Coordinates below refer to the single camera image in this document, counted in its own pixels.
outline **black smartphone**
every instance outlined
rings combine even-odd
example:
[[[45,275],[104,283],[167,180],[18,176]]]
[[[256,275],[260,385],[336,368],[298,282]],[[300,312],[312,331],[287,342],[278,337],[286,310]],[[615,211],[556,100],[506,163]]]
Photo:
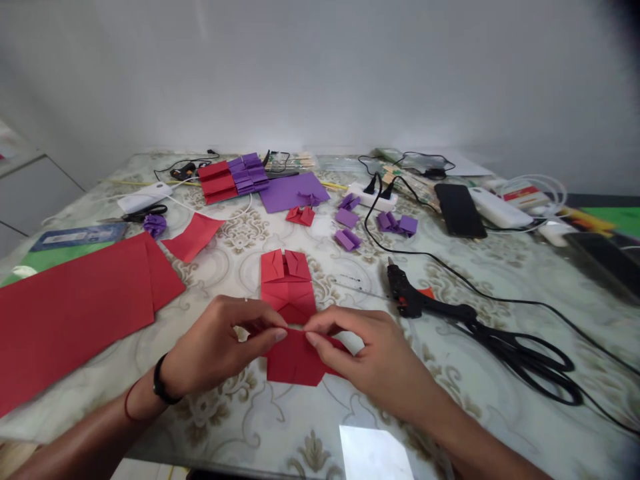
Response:
[[[567,242],[598,266],[606,279],[640,303],[640,264],[599,233],[567,233]]]
[[[435,194],[440,200],[440,210],[452,237],[487,238],[487,231],[468,188],[438,183]]]

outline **floral tablecloth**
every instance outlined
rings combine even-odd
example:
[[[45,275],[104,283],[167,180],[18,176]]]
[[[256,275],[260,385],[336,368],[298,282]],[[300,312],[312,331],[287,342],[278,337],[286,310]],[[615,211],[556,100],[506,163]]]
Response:
[[[136,155],[110,178],[155,181],[154,168],[166,168],[182,158],[185,156]],[[366,180],[359,173],[317,175],[341,185]],[[48,220],[43,230],[92,225],[98,219],[120,215],[115,199],[104,198],[138,188],[102,183]],[[243,197],[206,206],[201,190],[187,186],[176,189],[174,196],[220,218],[242,212],[249,202]],[[316,207],[311,227],[285,221],[286,212],[266,214],[255,196],[251,208],[226,222],[190,264],[173,258],[162,247],[187,291],[158,312],[153,325],[116,342],[32,402],[0,419],[0,437],[52,441],[152,367],[214,296],[259,298],[260,255],[287,248],[306,254],[319,309],[338,304],[390,312],[416,354],[456,402],[550,475],[562,479],[623,476],[633,438],[594,413],[588,403],[578,408],[554,403],[442,319],[426,314],[416,320],[401,319],[392,302],[342,286],[338,280],[349,274],[362,281],[365,291],[382,291],[388,254],[370,242],[362,220],[354,229],[363,239],[358,250],[345,252],[335,242],[333,234],[338,226],[333,217],[341,196],[342,192],[331,192],[331,200]],[[165,203],[169,206],[169,228],[162,238],[170,238],[184,230],[191,212],[171,201]],[[638,308],[624,304],[586,277],[562,250],[519,233],[490,234],[482,241],[454,239],[445,233],[440,219],[402,196],[397,211],[418,218],[418,232],[411,239],[380,234],[372,216],[369,228],[384,246],[432,252],[492,295],[550,303],[626,361],[637,362]],[[355,212],[363,218],[366,209],[357,207]],[[132,225],[127,236],[138,232],[140,227]],[[24,242],[0,261],[0,279],[18,264],[32,243]],[[554,314],[542,307],[479,297],[426,256],[393,255],[393,260],[414,285],[432,287],[436,298],[468,303],[478,311],[480,320],[492,327],[538,335],[564,350],[577,365],[573,378],[620,421],[640,426],[637,380],[578,338]],[[374,406],[348,381],[326,375],[317,388],[270,383],[264,359],[252,362],[215,390],[188,397],[170,408],[129,456],[262,477],[286,474],[341,479],[345,467],[340,425],[390,432],[406,448],[415,478],[451,476],[446,457],[428,437]]]

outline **red string bracelet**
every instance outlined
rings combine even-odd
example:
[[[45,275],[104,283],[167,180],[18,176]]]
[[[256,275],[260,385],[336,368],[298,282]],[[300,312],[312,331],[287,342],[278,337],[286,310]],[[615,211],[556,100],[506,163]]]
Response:
[[[125,416],[126,418],[128,418],[128,420],[134,422],[134,423],[140,423],[144,420],[138,420],[133,418],[132,416],[130,416],[129,411],[127,410],[127,401],[129,400],[129,395],[131,394],[131,390],[133,390],[133,388],[138,384],[138,382],[142,380],[142,377],[138,378],[138,380],[135,381],[135,383],[129,388],[129,391],[127,392],[127,395],[125,396]]]

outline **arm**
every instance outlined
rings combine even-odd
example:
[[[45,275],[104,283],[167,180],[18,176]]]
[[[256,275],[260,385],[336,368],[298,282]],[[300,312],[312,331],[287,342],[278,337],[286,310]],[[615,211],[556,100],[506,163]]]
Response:
[[[241,326],[250,340],[240,343],[233,329]],[[160,371],[173,398],[208,391],[238,375],[286,335],[282,317],[258,300],[216,297],[167,354]],[[11,480],[111,478],[132,444],[167,405],[153,393],[153,369],[126,393],[99,408],[18,469]]]
[[[464,478],[549,478],[484,430],[448,396],[388,314],[330,307],[314,315],[305,330],[325,364],[348,378],[378,407],[432,436],[449,452]],[[365,347],[356,356],[314,333],[340,330],[362,338]]]

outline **green paper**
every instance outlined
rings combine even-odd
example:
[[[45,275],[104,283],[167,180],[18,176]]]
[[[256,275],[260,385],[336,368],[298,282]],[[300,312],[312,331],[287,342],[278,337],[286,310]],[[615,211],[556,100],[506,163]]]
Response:
[[[616,232],[640,238],[640,207],[586,207],[580,210],[616,224]]]
[[[86,245],[76,245],[74,247],[63,247],[52,250],[29,252],[22,259],[19,265],[31,267],[36,270],[36,272],[42,272],[64,262],[75,260],[76,258],[80,258],[89,253],[93,253],[110,245],[113,245],[114,243],[115,242],[88,243]],[[6,278],[2,285],[0,285],[0,287],[10,285],[17,282],[18,280],[22,279],[14,274],[11,274]]]

